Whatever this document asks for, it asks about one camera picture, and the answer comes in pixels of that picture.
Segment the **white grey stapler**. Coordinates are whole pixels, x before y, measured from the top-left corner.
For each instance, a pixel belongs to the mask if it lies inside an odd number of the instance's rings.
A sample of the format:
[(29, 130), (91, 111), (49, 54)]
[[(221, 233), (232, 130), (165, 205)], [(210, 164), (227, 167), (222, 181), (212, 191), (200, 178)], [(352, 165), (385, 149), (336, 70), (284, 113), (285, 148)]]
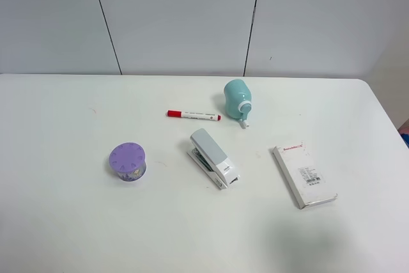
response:
[(188, 155), (220, 190), (239, 180), (238, 168), (205, 129), (195, 131), (190, 140)]

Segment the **red capped white marker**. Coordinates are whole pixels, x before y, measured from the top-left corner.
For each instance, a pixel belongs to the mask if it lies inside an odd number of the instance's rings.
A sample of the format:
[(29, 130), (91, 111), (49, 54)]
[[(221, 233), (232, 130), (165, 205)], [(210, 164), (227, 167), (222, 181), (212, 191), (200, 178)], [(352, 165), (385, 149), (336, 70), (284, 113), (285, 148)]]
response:
[(195, 113), (195, 112), (187, 112), (187, 111), (168, 110), (166, 112), (166, 115), (172, 118), (188, 118), (188, 119), (195, 119), (195, 120), (210, 120), (210, 121), (220, 121), (221, 120), (221, 115), (210, 114), (210, 113)]

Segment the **purple lidded round container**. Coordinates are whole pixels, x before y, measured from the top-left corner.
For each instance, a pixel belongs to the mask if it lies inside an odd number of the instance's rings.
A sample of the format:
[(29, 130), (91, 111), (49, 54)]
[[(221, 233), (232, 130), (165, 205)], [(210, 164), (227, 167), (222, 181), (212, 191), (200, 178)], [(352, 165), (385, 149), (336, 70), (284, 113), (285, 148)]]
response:
[(146, 172), (145, 152), (137, 143), (122, 143), (109, 156), (109, 165), (118, 177), (133, 182)]

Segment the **white flat cardboard box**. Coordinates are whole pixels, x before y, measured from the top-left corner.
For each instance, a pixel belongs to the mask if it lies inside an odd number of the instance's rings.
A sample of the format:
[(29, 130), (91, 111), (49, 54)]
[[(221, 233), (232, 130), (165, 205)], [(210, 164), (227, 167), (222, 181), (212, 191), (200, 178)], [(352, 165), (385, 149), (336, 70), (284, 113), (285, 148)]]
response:
[(337, 199), (337, 193), (316, 167), (305, 143), (278, 145), (273, 154), (300, 209)]

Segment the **blue object at table edge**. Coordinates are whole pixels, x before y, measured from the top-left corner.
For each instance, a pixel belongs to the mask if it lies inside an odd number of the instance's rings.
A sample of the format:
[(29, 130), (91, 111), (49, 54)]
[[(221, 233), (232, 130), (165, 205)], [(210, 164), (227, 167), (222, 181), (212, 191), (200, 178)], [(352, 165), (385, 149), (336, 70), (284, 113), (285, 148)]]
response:
[(409, 134), (401, 132), (400, 135), (405, 144), (407, 145), (407, 147), (409, 148)]

